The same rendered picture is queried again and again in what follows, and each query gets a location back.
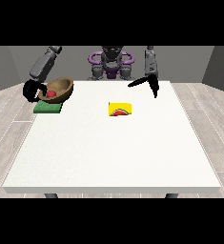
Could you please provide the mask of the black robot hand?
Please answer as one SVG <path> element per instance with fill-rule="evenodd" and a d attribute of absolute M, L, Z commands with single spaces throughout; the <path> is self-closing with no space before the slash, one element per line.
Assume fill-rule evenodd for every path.
<path fill-rule="evenodd" d="M 154 73 L 132 81 L 128 85 L 128 87 L 130 88 L 130 87 L 138 86 L 145 82 L 149 83 L 149 86 L 150 86 L 151 90 L 153 91 L 153 96 L 157 97 L 158 91 L 159 91 L 159 82 L 158 82 L 157 76 Z"/>
<path fill-rule="evenodd" d="M 38 90 L 42 91 L 43 95 L 46 95 L 48 89 L 44 84 L 30 79 L 24 84 L 23 95 L 31 103 L 38 102 L 40 100 L 39 97 L 36 97 Z"/>

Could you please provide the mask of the brown wooden bowl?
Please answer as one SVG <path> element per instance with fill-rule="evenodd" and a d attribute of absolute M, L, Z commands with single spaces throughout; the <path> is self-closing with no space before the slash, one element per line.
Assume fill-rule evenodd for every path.
<path fill-rule="evenodd" d="M 52 80 L 47 84 L 47 89 L 49 91 L 55 91 L 55 97 L 47 97 L 43 95 L 43 92 L 40 91 L 38 97 L 50 104 L 63 103 L 70 98 L 73 91 L 73 79 L 70 77 L 61 77 Z"/>

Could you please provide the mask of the green square pad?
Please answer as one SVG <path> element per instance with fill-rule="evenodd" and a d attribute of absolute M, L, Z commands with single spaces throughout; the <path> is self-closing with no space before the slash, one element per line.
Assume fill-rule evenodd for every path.
<path fill-rule="evenodd" d="M 33 109 L 34 113 L 60 113 L 62 103 L 52 104 L 45 101 L 38 101 Z"/>

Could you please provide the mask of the yellow cup with melon print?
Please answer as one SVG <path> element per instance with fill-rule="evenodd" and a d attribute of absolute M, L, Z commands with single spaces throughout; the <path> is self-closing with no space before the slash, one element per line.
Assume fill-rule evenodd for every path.
<path fill-rule="evenodd" d="M 132 104 L 110 102 L 108 112 L 109 116 L 129 115 L 132 113 Z"/>

